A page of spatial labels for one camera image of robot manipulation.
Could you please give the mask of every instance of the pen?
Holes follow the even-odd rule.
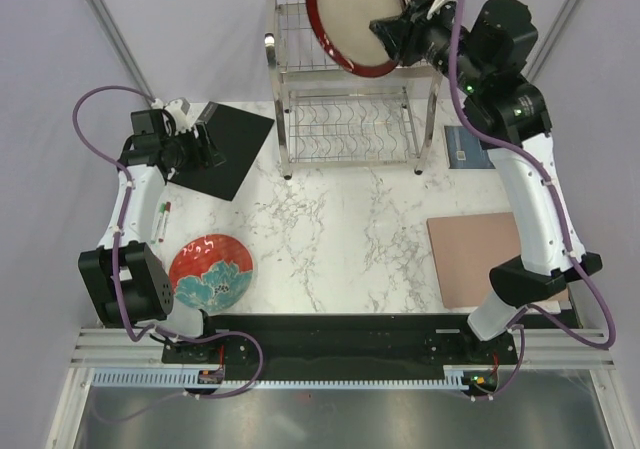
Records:
[[[156,238],[158,237],[158,233],[160,232],[160,228],[162,227],[162,217],[164,216],[165,205],[166,203],[163,202],[158,208],[158,214],[160,215],[158,216],[158,222],[156,223],[155,231],[153,231],[153,233],[151,234],[151,244],[155,242]]]
[[[171,203],[167,202],[164,206],[164,221],[162,222],[162,233],[158,236],[158,242],[164,241],[167,235],[167,224],[169,222],[169,212],[171,211]]]

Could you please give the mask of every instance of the white wall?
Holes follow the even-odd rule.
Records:
[[[76,139],[76,99],[130,84],[84,0],[0,0],[0,446],[42,447],[81,324],[77,271],[116,194],[115,170]],[[90,139],[118,154],[136,96],[96,96]]]
[[[584,0],[542,71],[571,218],[618,325],[616,364],[640,417],[640,22],[637,0]],[[599,320],[592,299],[590,319]]]
[[[468,1],[466,24],[475,21],[485,1]],[[522,1],[530,5],[541,36],[564,2]],[[161,97],[215,101],[272,98],[264,52],[265,0],[105,2],[140,69]],[[443,89],[442,94],[446,97],[447,91]]]

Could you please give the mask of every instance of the white marble surface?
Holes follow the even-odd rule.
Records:
[[[449,101],[422,176],[410,166],[279,171],[275,127],[233,202],[169,184],[165,267],[191,240],[229,234],[250,250],[254,280],[236,313],[434,313],[442,305],[426,221],[503,212],[509,203],[496,171],[447,168],[443,126],[456,121]],[[274,117],[272,103],[229,104]],[[424,125],[423,101],[413,103]]]

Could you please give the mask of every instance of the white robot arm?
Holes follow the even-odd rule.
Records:
[[[602,268],[600,256],[585,251],[567,214],[557,183],[553,159],[551,120],[540,91],[521,70],[538,38],[526,5],[517,0],[489,0],[473,28],[452,35],[456,4],[449,0],[411,0],[402,15],[371,21],[369,28],[384,44],[389,57],[405,66],[426,59],[464,92],[464,109],[498,170],[513,209],[521,241],[521,256],[490,271],[494,292],[470,317],[478,339],[490,340],[527,304],[548,299],[579,275],[578,261],[587,274]],[[455,57],[451,41],[458,47]],[[456,73],[449,75],[450,60]],[[571,254],[565,253],[548,182],[521,153],[502,148],[516,146],[533,156],[548,173],[558,193],[561,214],[568,224]]]
[[[167,273],[149,247],[160,197],[174,171],[215,167],[224,162],[209,140],[205,122],[189,121],[188,111],[184,99],[167,105],[157,100],[151,110],[131,115],[134,133],[120,156],[130,179],[124,171],[118,173],[119,190],[109,227],[98,248],[82,253],[78,260],[96,312],[107,327],[123,325],[110,281],[114,279],[115,284],[111,261],[114,231],[118,231],[118,280],[131,322],[152,323],[188,337],[202,334],[203,314],[173,297]],[[119,227],[125,202],[125,217]]]

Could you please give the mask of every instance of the metal dish rack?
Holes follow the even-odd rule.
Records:
[[[303,3],[267,0],[265,49],[282,175],[296,166],[413,164],[422,174],[433,139],[442,76],[426,64],[366,79],[340,68],[316,41]],[[431,80],[424,138],[409,94]]]

